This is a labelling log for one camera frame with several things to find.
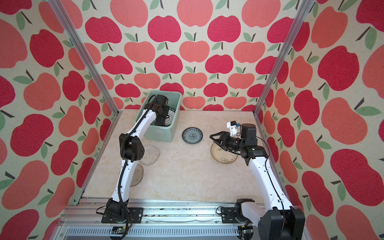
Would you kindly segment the white plate black flower outline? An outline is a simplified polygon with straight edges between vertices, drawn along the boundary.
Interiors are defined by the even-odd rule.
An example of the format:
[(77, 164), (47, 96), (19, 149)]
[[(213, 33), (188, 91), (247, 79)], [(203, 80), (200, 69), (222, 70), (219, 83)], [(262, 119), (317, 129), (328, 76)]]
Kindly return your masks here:
[(175, 114), (176, 114), (175, 110), (172, 108), (169, 108), (168, 115), (166, 116), (166, 120), (165, 120), (166, 127), (172, 124)]

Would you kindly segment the blue floral pattern plate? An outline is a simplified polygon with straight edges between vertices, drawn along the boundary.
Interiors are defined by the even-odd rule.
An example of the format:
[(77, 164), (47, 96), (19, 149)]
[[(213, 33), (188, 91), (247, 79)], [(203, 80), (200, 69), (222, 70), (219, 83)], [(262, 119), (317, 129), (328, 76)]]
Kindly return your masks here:
[(196, 127), (189, 127), (183, 131), (182, 138), (187, 144), (198, 144), (203, 139), (203, 132)]

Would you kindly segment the beige speckled ceramic plate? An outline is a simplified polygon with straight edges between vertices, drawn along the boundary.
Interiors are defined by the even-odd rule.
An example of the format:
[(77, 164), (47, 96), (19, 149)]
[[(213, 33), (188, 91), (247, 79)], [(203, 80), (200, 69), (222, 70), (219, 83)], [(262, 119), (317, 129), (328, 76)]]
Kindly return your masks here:
[(224, 151), (217, 144), (213, 143), (211, 146), (211, 155), (214, 160), (221, 164), (232, 164), (238, 158), (238, 155)]

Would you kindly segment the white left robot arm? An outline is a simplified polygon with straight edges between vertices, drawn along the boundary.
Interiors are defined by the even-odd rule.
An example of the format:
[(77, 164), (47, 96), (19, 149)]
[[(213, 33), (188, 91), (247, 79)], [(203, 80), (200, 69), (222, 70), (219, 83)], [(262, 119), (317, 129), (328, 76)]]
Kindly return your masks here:
[(140, 119), (127, 133), (120, 134), (122, 167), (114, 193), (108, 200), (104, 213), (102, 213), (103, 224), (130, 224), (133, 222), (129, 215), (128, 201), (136, 167), (145, 154), (142, 138), (153, 122), (164, 126), (168, 113), (168, 98), (164, 95), (152, 95), (145, 104)]

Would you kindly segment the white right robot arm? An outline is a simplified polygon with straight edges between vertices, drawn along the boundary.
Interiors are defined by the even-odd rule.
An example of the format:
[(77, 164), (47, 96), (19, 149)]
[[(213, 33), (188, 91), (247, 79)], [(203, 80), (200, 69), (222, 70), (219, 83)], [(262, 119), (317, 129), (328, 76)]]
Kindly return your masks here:
[(274, 175), (268, 151), (258, 145), (254, 124), (227, 123), (228, 131), (210, 135), (222, 150), (241, 156), (255, 176), (264, 200), (261, 209), (251, 199), (238, 199), (235, 204), (237, 221), (255, 224), (262, 240), (300, 240), (305, 227), (305, 215), (287, 198)]

